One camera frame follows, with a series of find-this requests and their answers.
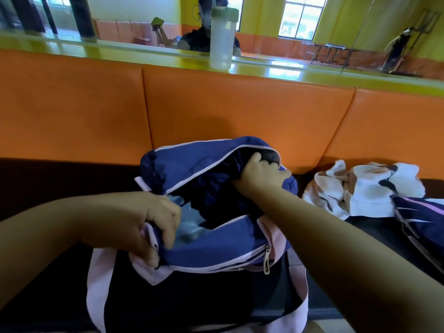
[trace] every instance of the white cloth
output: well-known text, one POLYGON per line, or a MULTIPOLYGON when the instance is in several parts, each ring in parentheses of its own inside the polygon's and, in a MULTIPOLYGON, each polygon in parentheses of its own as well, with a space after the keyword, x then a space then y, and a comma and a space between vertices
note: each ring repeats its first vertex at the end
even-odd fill
POLYGON ((345 220, 349 216, 393 217, 391 196, 424 197, 416 177, 419 167, 398 162, 392 166, 370 162, 347 171, 344 160, 318 172, 302 199, 345 220))

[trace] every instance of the translucent bottle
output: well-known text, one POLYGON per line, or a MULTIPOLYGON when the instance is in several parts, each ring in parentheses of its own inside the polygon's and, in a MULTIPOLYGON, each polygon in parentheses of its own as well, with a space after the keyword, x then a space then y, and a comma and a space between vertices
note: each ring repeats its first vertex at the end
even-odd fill
POLYGON ((229 70, 231 68, 238 21, 238 9, 217 6, 212 8, 210 66, 213 69, 229 70))

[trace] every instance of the orange padded wall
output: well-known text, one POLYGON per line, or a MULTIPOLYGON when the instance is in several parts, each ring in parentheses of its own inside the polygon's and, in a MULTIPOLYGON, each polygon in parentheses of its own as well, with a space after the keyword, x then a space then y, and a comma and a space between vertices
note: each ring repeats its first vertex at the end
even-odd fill
POLYGON ((409 162, 423 179, 444 179, 444 98, 357 89, 320 161, 347 166, 409 162))
POLYGON ((0 157, 138 165, 140 65, 0 50, 0 157))
POLYGON ((153 147, 252 135, 293 173, 316 166, 354 89, 143 66, 153 147))

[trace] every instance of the black hair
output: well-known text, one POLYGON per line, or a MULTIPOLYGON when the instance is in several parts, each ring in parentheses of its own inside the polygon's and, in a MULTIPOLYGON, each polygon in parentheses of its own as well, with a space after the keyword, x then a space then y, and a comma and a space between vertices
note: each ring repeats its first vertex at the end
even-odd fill
MULTIPOLYGON (((204 4, 209 4, 209 3, 212 4, 213 1, 212 0, 199 0, 200 6, 203 6, 204 4)), ((226 7, 226 6, 228 6, 228 0, 216 0, 216 4, 221 7, 226 7)))

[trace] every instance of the face mask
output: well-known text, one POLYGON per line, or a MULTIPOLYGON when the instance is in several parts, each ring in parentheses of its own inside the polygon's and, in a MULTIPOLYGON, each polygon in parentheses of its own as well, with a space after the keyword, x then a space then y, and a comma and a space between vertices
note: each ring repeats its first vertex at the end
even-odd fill
POLYGON ((206 11, 205 13, 202 11, 202 8, 199 6, 200 18, 202 21, 202 26, 206 30, 211 29, 211 11, 206 11))

